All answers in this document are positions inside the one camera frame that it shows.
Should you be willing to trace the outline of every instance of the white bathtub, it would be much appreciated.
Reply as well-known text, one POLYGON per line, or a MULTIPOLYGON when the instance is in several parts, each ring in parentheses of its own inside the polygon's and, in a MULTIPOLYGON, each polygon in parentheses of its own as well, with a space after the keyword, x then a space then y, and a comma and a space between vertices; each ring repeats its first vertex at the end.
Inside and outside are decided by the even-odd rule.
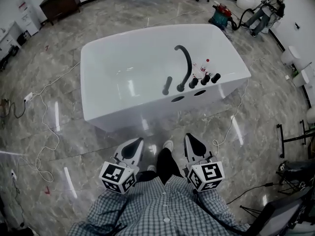
POLYGON ((224 99, 251 76, 230 41, 213 25, 171 25, 133 30, 105 37, 85 45, 81 51, 81 93, 84 119, 114 131, 138 125, 143 120, 198 108, 224 99), (188 50, 192 62, 210 59, 209 71, 220 73, 211 81, 183 92, 176 87, 187 72, 181 50, 188 50), (162 90, 173 78, 169 94, 162 90), (205 90, 199 96, 196 93, 205 90), (176 97, 183 99, 172 102, 176 97))

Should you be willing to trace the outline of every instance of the wooden cabinet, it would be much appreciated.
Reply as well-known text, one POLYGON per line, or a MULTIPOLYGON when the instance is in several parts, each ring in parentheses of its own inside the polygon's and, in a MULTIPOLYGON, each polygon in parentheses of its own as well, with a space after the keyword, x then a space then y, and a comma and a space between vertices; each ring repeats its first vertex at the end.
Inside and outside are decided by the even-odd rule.
POLYGON ((64 17, 79 9, 80 0, 44 0, 39 6, 47 17, 48 21, 54 25, 55 19, 64 17))

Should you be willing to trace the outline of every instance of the wall outlet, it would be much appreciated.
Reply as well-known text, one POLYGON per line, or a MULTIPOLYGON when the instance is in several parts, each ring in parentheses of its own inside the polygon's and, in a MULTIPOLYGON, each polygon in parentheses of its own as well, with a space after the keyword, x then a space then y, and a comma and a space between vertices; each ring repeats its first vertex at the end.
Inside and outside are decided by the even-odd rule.
POLYGON ((14 181, 16 181, 18 179, 18 177, 15 175, 15 172, 13 169, 11 170, 11 176, 14 179, 14 181))
POLYGON ((26 97, 24 98, 25 102, 30 101, 33 98, 33 93, 30 92, 28 95, 26 95, 26 97))

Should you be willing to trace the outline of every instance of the white sneaker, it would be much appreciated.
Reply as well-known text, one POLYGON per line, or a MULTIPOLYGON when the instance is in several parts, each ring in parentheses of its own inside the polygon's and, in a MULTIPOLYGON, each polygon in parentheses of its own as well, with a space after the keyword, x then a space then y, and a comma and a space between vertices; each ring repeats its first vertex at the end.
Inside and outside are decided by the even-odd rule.
POLYGON ((147 168, 147 171, 154 171, 155 173, 157 172, 157 169, 154 165, 149 165, 148 168, 147 168))
POLYGON ((163 148, 168 148, 171 152, 173 151, 174 148, 174 143, 172 140, 167 140, 164 145, 163 148))

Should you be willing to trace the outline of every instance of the person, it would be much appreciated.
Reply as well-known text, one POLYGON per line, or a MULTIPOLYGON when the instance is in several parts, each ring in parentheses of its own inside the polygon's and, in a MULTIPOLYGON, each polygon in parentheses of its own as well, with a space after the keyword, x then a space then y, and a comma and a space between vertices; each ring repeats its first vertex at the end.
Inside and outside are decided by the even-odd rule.
POLYGON ((262 17, 260 23, 251 32, 253 37, 256 37, 268 25, 270 17, 283 5, 284 0, 262 0, 261 2, 264 5, 246 23, 241 24, 243 28, 249 29, 257 19, 262 17))
MULTIPOLYGON (((73 224, 68 235, 235 235, 197 204, 192 184, 182 177, 172 151, 173 142, 168 140, 156 167, 150 165, 125 195, 106 190, 92 205, 87 221, 73 224)), ((241 231, 249 228, 236 223, 216 190, 198 197, 225 224, 241 231)))

